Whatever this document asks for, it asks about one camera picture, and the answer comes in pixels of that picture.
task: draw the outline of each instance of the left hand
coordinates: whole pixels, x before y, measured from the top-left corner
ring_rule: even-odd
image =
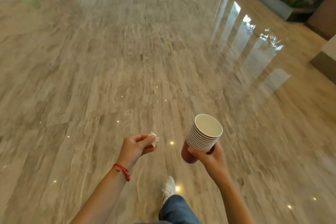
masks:
[[[152,152],[155,148],[151,145],[155,141],[155,136],[148,134],[137,134],[124,139],[121,146],[117,163],[132,170],[137,160],[144,154]]]

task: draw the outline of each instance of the tissue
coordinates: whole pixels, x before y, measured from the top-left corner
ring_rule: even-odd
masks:
[[[151,132],[148,136],[155,136],[155,141],[152,142],[152,146],[155,147],[156,143],[159,141],[160,137],[157,137],[156,134],[154,134],[153,132]]]

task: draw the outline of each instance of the shoe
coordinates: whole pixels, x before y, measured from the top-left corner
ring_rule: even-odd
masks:
[[[166,184],[164,185],[163,189],[163,199],[161,207],[165,204],[166,200],[175,194],[175,182],[173,177],[168,176],[166,180]]]

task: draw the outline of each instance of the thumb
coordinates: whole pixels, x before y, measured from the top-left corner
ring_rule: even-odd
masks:
[[[190,152],[194,157],[198,158],[200,160],[200,162],[204,162],[207,158],[208,155],[193,148],[193,147],[188,147],[188,152]]]
[[[156,138],[156,136],[154,136],[154,135],[146,137],[145,139],[143,139],[140,142],[138,142],[138,144],[140,145],[141,149],[144,149],[146,146],[148,146],[152,142],[154,142],[155,138]]]

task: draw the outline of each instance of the jeans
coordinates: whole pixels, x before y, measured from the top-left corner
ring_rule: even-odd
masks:
[[[159,220],[172,224],[201,224],[183,197],[169,197],[159,212]]]

